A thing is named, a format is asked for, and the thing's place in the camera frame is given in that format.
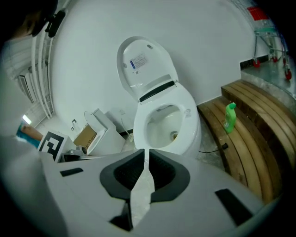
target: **metal rack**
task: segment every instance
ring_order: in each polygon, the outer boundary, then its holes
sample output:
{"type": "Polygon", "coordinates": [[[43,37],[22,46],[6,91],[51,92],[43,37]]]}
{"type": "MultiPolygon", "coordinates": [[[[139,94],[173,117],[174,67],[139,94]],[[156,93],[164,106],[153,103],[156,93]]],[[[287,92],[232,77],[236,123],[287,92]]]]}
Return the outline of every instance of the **metal rack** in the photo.
{"type": "Polygon", "coordinates": [[[229,0],[233,5],[235,5],[241,13],[244,15],[246,20],[249,22],[255,34],[255,49],[253,56],[254,67],[260,67],[260,62],[257,59],[257,42],[258,37],[260,37],[263,42],[267,45],[270,52],[270,58],[277,62],[278,58],[276,51],[282,52],[285,76],[287,80],[292,78],[292,73],[289,67],[289,58],[287,57],[287,47],[283,36],[277,31],[272,20],[258,7],[258,5],[251,0],[229,0]],[[275,47],[275,38],[279,38],[281,42],[281,49],[275,47]]]}

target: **red wheel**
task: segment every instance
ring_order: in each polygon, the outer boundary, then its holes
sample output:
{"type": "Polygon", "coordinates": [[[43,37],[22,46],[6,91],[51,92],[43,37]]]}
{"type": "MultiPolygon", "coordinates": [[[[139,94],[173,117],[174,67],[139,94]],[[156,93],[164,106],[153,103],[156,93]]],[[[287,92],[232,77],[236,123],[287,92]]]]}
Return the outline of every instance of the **red wheel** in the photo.
{"type": "Polygon", "coordinates": [[[273,62],[277,62],[278,58],[276,56],[272,57],[273,62]]]}
{"type": "Polygon", "coordinates": [[[253,65],[254,65],[254,67],[256,67],[256,68],[260,67],[260,62],[259,62],[259,60],[257,60],[257,63],[256,63],[256,61],[254,60],[254,61],[253,61],[253,65]]]}
{"type": "Polygon", "coordinates": [[[287,80],[290,80],[292,78],[292,73],[291,71],[289,70],[287,73],[285,72],[285,76],[286,76],[286,79],[287,80]]]}

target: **black cable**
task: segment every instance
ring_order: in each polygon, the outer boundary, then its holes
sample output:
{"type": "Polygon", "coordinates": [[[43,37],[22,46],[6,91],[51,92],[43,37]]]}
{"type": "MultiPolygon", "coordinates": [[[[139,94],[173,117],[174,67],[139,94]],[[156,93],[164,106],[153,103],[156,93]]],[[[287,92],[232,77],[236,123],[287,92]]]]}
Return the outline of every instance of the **black cable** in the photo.
{"type": "Polygon", "coordinates": [[[224,143],[222,145],[222,148],[220,148],[220,149],[217,149],[217,150],[214,150],[214,151],[209,151],[209,152],[205,152],[205,151],[200,151],[199,150],[199,152],[201,152],[201,153],[212,153],[212,152],[216,152],[216,151],[219,151],[219,150],[225,150],[226,148],[228,148],[228,145],[227,145],[227,143],[224,143]]]}

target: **white toilet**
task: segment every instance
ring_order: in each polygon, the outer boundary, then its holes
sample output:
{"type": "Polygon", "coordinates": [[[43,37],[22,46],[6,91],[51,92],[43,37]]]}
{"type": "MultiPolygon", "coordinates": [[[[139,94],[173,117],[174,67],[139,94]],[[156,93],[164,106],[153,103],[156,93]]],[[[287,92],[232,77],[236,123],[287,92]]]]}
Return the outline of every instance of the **white toilet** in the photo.
{"type": "Polygon", "coordinates": [[[197,157],[201,143],[197,107],[179,84],[168,52],[153,40],[130,37],[118,49],[117,71],[124,89],[138,102],[136,148],[197,157]]]}
{"type": "Polygon", "coordinates": [[[104,156],[121,152],[125,139],[116,131],[116,126],[106,115],[97,109],[93,113],[85,111],[84,117],[97,133],[87,149],[89,156],[104,156]]]}

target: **green bottle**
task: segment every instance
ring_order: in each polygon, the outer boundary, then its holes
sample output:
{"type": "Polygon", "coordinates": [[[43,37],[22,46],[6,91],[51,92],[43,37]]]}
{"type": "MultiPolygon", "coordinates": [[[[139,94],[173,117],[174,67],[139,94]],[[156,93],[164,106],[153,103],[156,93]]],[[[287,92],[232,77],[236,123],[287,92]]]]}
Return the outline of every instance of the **green bottle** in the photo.
{"type": "Polygon", "coordinates": [[[235,103],[230,103],[226,106],[226,112],[225,112],[225,123],[224,123],[224,129],[227,133],[232,133],[235,120],[236,120],[236,114],[234,111],[234,108],[236,107],[235,103]]]}

